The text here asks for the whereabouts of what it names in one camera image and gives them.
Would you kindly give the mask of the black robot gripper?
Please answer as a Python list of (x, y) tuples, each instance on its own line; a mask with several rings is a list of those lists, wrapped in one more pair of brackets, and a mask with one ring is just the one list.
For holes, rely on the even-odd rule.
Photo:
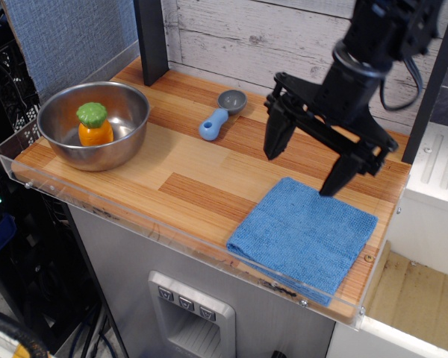
[(334, 196), (358, 173), (376, 175), (386, 156), (398, 148), (369, 108), (391, 64), (377, 69), (362, 63), (343, 42), (335, 45), (332, 57), (332, 66), (321, 84), (276, 73), (276, 85), (264, 103), (269, 115), (264, 138), (268, 160), (286, 149), (295, 128), (339, 153), (320, 189), (321, 196)]

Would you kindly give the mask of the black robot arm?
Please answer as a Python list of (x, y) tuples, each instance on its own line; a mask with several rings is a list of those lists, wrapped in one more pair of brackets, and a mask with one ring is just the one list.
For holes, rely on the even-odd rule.
[(370, 99), (385, 91), (396, 61), (405, 64), (418, 90), (423, 79), (413, 60), (438, 36), (441, 1), (357, 1), (346, 36), (321, 84), (276, 73), (267, 96), (264, 153), (282, 153), (296, 128), (338, 153), (320, 194), (333, 196), (356, 174), (376, 175), (397, 142), (372, 117)]

